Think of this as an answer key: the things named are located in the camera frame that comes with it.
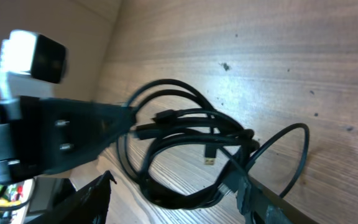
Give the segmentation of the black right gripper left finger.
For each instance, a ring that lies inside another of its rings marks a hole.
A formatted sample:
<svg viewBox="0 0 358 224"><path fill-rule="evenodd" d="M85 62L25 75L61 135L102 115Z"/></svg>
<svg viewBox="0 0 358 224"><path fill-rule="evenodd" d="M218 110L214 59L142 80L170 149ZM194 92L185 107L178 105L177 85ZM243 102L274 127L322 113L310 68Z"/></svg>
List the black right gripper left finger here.
<svg viewBox="0 0 358 224"><path fill-rule="evenodd" d="M110 171L58 204L53 210L30 221L30 224L105 224L108 214L111 183Z"/></svg>

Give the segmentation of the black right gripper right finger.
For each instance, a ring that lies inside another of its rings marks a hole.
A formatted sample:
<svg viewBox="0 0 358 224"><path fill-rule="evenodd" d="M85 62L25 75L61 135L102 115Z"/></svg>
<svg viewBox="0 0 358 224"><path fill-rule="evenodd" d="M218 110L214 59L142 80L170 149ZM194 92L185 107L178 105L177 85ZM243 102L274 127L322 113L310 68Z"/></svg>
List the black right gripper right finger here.
<svg viewBox="0 0 358 224"><path fill-rule="evenodd" d="M263 185L255 185L253 179L240 178L236 199L245 223L317 224L271 190Z"/></svg>

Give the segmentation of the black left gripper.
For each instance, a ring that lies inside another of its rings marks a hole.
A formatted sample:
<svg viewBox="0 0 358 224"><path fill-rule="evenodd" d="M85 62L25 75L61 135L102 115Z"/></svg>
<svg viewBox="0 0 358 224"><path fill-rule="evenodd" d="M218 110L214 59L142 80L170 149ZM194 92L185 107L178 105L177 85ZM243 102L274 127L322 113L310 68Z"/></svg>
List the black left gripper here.
<svg viewBox="0 0 358 224"><path fill-rule="evenodd" d="M96 159L104 134L95 103L20 96L0 101L0 185L53 175ZM108 105L106 147L136 122L132 106Z"/></svg>

